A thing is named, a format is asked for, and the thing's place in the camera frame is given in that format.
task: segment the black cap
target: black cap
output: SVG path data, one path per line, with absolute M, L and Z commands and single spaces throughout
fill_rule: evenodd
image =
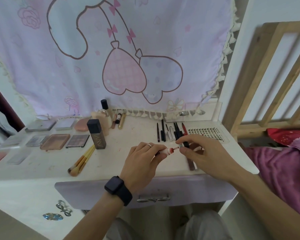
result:
M 106 109 L 106 110 L 109 108 L 108 102 L 107 102 L 106 99 L 101 100 L 101 106 L 102 106 L 103 109 Z
M 102 129 L 101 129 L 100 121 L 98 119 L 88 120 L 87 126 L 90 134 L 101 133 Z
M 185 142 L 183 143 L 183 145 L 184 145 L 184 147 L 187 147 L 187 148 L 190 147 L 190 145 L 189 145 L 189 143 L 188 143 L 187 141 L 185 141 Z

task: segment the table drawer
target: table drawer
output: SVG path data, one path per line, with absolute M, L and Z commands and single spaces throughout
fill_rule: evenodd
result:
M 90 210 L 104 193 L 107 180 L 57 182 L 56 190 L 75 209 Z M 155 177 L 142 191 L 133 195 L 128 208 L 160 204 L 180 206 L 231 200 L 237 191 L 227 182 L 207 174 Z

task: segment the white table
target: white table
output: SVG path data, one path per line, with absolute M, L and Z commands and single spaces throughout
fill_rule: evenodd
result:
M 104 150 L 95 150 L 84 170 L 77 177 L 71 177 L 67 169 L 93 144 L 89 138 L 84 148 L 62 148 L 59 151 L 42 151 L 34 147 L 32 153 L 20 165 L 8 165 L 7 161 L 20 149 L 10 152 L 0 161 L 0 209 L 16 218 L 49 239 L 62 239 L 84 216 L 81 210 L 74 210 L 71 217 L 64 216 L 61 221 L 48 221 L 42 217 L 45 213 L 59 213 L 56 208 L 58 200 L 64 200 L 54 188 L 56 182 L 108 180 L 119 175 L 124 161 L 132 146 L 141 141 L 157 143 L 156 123 L 149 118 L 127 116 L 123 129 L 111 130 L 106 137 Z M 247 157 L 240 146 L 221 125 L 212 121 L 185 122 L 186 127 L 193 125 L 214 127 L 228 138 L 224 143 L 228 153 L 246 170 L 258 173 L 258 169 Z M 36 134 L 25 133 L 27 138 L 23 145 Z M 52 128 L 47 134 L 88 134 L 73 130 L 55 131 Z M 174 141 L 163 142 L 167 147 L 175 147 Z M 160 163 L 156 177 L 204 174 L 203 171 L 189 171 L 187 161 L 178 151 Z

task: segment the vanity table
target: vanity table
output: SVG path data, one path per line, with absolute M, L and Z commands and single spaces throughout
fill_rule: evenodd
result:
M 24 133 L 27 138 L 19 149 L 10 149 L 0 161 L 0 210 L 16 218 L 48 239 L 61 240 L 84 217 L 82 210 L 89 210 L 104 192 L 104 183 L 114 175 L 119 175 L 132 146 L 141 141 L 157 142 L 156 120 L 148 117 L 127 116 L 123 129 L 110 130 L 105 138 L 106 149 L 95 150 L 85 168 L 77 177 L 71 177 L 67 169 L 93 144 L 89 138 L 84 148 L 62 148 L 59 151 L 42 151 L 32 148 L 31 154 L 20 165 L 9 165 L 7 161 L 36 134 Z M 184 122 L 189 130 L 193 128 L 216 128 L 227 152 L 246 170 L 258 173 L 258 169 L 236 143 L 220 122 Z M 72 130 L 56 131 L 52 128 L 47 134 L 69 133 L 88 134 Z M 167 147 L 175 147 L 174 141 L 160 142 Z M 153 204 L 166 206 L 190 203 L 227 202 L 237 191 L 228 183 L 216 180 L 201 170 L 190 171 L 187 160 L 179 151 L 162 161 L 156 176 L 143 192 L 134 195 L 129 207 L 137 208 Z M 166 196 L 162 201 L 142 201 L 144 198 Z M 63 200 L 73 212 L 65 216 L 56 207 Z M 49 221 L 46 213 L 63 215 L 63 220 Z

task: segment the smartwatch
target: smartwatch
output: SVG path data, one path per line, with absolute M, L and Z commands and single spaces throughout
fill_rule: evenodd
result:
M 111 195 L 118 196 L 127 206 L 132 200 L 132 194 L 124 185 L 124 181 L 119 176 L 113 176 L 104 186 L 104 189 Z

